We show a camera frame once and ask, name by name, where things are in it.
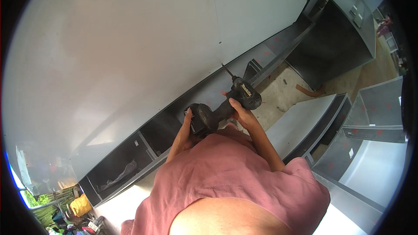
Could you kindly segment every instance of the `left hand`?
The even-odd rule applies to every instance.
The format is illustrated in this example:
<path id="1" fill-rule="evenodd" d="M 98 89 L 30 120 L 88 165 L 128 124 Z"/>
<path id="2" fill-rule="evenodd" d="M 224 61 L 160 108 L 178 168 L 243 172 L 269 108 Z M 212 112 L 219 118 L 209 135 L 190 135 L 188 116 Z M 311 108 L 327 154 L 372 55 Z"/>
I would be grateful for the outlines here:
<path id="1" fill-rule="evenodd" d="M 201 138 L 198 138 L 195 135 L 190 134 L 191 117 L 192 112 L 189 108 L 187 109 L 187 113 L 184 117 L 184 123 L 181 126 L 179 132 L 177 133 L 173 145 L 171 146 L 171 150 L 169 155 L 167 156 L 166 162 L 173 159 L 177 154 L 192 148 L 202 140 Z"/>

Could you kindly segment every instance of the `cordless drill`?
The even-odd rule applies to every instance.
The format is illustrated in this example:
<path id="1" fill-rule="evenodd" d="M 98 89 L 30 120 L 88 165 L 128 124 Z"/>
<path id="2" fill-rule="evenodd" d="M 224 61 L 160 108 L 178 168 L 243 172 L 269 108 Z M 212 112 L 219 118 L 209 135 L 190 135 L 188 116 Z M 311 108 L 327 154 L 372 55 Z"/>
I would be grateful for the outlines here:
<path id="1" fill-rule="evenodd" d="M 237 100 L 248 110 L 254 110 L 261 105 L 260 94 L 248 82 L 234 76 L 224 65 L 222 67 L 233 77 L 231 91 L 226 94 L 227 99 L 215 111 L 203 103 L 192 103 L 188 107 L 193 114 L 190 130 L 197 137 L 205 138 L 208 134 L 214 133 L 218 129 L 219 122 L 229 118 L 235 111 L 229 103 L 229 98 Z"/>

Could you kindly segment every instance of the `pink clothing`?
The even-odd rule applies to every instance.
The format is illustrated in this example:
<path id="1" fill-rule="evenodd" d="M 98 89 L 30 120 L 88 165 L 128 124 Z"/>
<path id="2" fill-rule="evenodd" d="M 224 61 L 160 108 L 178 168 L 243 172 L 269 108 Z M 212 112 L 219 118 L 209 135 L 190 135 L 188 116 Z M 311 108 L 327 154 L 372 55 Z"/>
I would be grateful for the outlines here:
<path id="1" fill-rule="evenodd" d="M 150 196 L 122 235 L 168 234 L 176 215 L 200 198 L 240 198 L 273 213 L 294 234 L 312 234 L 327 211 L 330 196 L 303 158 L 271 172 L 251 138 L 227 127 L 208 135 L 158 170 Z"/>

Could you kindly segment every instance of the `right hand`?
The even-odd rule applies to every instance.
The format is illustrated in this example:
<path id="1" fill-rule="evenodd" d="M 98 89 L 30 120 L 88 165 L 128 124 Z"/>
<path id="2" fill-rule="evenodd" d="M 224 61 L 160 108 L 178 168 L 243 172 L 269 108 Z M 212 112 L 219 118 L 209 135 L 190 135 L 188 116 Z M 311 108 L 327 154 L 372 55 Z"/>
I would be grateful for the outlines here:
<path id="1" fill-rule="evenodd" d="M 247 131 L 255 127 L 261 127 L 254 114 L 250 110 L 244 109 L 237 100 L 230 98 L 229 103 L 235 109 L 231 117 L 237 119 Z"/>

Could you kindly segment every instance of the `person in background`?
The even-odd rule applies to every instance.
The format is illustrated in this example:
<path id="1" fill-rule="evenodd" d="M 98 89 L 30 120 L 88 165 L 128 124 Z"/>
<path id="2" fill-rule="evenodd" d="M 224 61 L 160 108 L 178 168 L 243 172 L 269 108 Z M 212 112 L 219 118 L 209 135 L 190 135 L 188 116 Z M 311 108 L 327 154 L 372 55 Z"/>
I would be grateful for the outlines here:
<path id="1" fill-rule="evenodd" d="M 306 160 L 285 165 L 251 111 L 230 98 L 232 115 L 249 136 L 229 123 L 199 140 L 190 134 L 187 110 L 151 194 L 127 234 L 312 234 L 330 203 Z"/>
<path id="2" fill-rule="evenodd" d="M 382 23 L 380 23 L 379 27 L 376 30 L 378 37 L 381 37 L 382 35 L 390 32 L 390 25 L 392 24 L 392 16 L 388 14 L 386 18 L 381 19 L 380 21 L 382 21 Z"/>

